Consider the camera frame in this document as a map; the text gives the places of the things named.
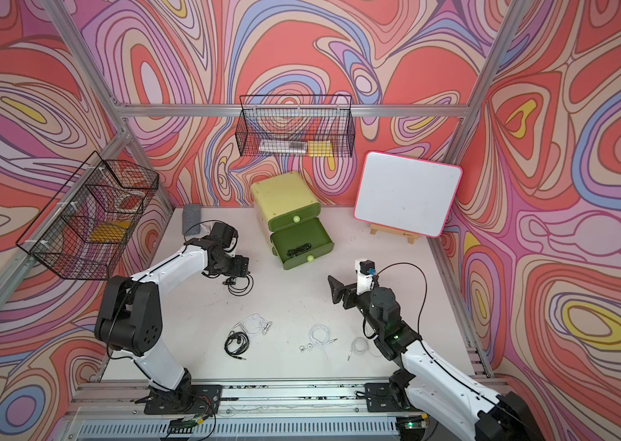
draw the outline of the black mounting plate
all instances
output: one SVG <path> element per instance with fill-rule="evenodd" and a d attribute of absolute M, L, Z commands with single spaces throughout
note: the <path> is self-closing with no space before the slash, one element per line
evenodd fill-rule
<path fill-rule="evenodd" d="M 236 255 L 232 259 L 232 269 L 230 271 L 231 274 L 235 275 L 235 277 L 245 277 L 249 272 L 249 258 L 243 257 L 241 255 Z"/>
<path fill-rule="evenodd" d="M 372 412 L 421 412 L 420 409 L 411 407 L 409 410 L 401 409 L 394 404 L 389 393 L 388 383 L 365 383 L 364 391 L 367 394 L 367 411 Z"/>
<path fill-rule="evenodd" d="M 210 401 L 213 413 L 217 413 L 220 407 L 221 393 L 222 386 L 220 384 L 193 384 L 191 389 L 191 395 L 194 397 L 202 396 Z M 146 402 L 146 408 L 144 409 L 146 415 L 187 415 L 202 413 L 207 410 L 207 401 L 203 399 L 196 399 L 187 409 L 181 409 L 179 404 L 171 400 L 166 401 L 159 398 L 156 394 L 150 394 L 141 401 Z"/>

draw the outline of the wire mesh basket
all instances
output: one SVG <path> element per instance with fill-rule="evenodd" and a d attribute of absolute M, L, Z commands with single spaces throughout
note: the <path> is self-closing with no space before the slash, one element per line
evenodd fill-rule
<path fill-rule="evenodd" d="M 111 278 L 159 188 L 159 175 L 152 170 L 129 161 L 99 159 L 44 234 L 25 241 L 33 246 L 26 249 L 21 237 L 16 243 L 62 279 Z"/>
<path fill-rule="evenodd" d="M 349 94 L 242 95 L 235 137 L 241 156 L 351 157 Z"/>

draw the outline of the green drawer unit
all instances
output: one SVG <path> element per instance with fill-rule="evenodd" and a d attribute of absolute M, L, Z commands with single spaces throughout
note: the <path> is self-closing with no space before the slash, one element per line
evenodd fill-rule
<path fill-rule="evenodd" d="M 288 172 L 255 182 L 251 190 L 262 233 L 284 269 L 312 262 L 332 251 L 335 244 L 317 218 L 320 202 L 300 173 Z"/>
<path fill-rule="evenodd" d="M 271 234 L 275 254 L 281 258 L 284 269 L 295 268 L 306 262 L 312 262 L 335 248 L 335 244 L 327 235 L 320 219 L 313 218 L 292 227 Z M 310 249 L 289 255 L 288 252 L 310 244 Z"/>
<path fill-rule="evenodd" d="M 320 214 L 320 202 L 298 172 L 288 172 L 251 186 L 269 231 L 278 232 Z"/>

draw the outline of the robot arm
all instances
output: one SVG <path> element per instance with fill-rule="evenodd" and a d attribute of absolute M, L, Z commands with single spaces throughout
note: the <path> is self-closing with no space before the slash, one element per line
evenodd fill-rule
<path fill-rule="evenodd" d="M 376 333 L 376 348 L 400 367 L 389 379 L 389 392 L 397 406 L 429 413 L 463 441 L 543 439 L 518 395 L 501 396 L 474 381 L 440 357 L 401 319 L 394 292 L 379 286 L 374 262 L 357 260 L 355 269 L 356 284 L 342 285 L 328 276 L 332 301 L 342 301 L 345 309 L 357 307 Z"/>
<path fill-rule="evenodd" d="M 199 272 L 208 277 L 246 277 L 249 258 L 235 255 L 237 240 L 233 227 L 216 222 L 209 235 L 185 242 L 164 262 L 130 277 L 112 277 L 105 284 L 94 335 L 131 358 L 159 394 L 177 391 L 183 403 L 190 399 L 182 392 L 190 384 L 190 374 L 160 340 L 159 293 L 172 291 Z"/>

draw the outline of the wall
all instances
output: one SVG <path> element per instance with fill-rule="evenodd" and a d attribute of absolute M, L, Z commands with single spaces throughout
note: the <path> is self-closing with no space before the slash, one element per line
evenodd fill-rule
<path fill-rule="evenodd" d="M 621 2 L 541 0 L 482 106 L 443 244 L 548 440 L 621 440 Z"/>
<path fill-rule="evenodd" d="M 130 119 L 130 126 L 176 205 L 251 204 L 252 183 L 301 169 L 322 203 L 354 205 L 367 152 L 439 159 L 457 123 L 436 117 L 377 120 L 375 140 L 357 133 L 352 157 L 327 159 L 240 157 L 234 118 L 139 117 Z"/>
<path fill-rule="evenodd" d="M 465 103 L 500 1 L 92 1 L 69 6 L 116 100 L 238 103 L 247 93 L 337 93 L 360 104 Z M 251 203 L 249 185 L 302 168 L 323 202 L 353 204 L 369 150 L 439 159 L 447 118 L 358 119 L 352 159 L 239 158 L 235 119 L 130 125 L 176 204 Z"/>
<path fill-rule="evenodd" d="M 113 130 L 64 43 L 32 0 L 0 0 L 0 268 L 77 165 Z M 148 266 L 169 214 L 149 206 L 120 264 Z M 60 280 L 37 265 L 0 312 L 0 440 L 42 440 L 89 380 L 102 282 Z"/>

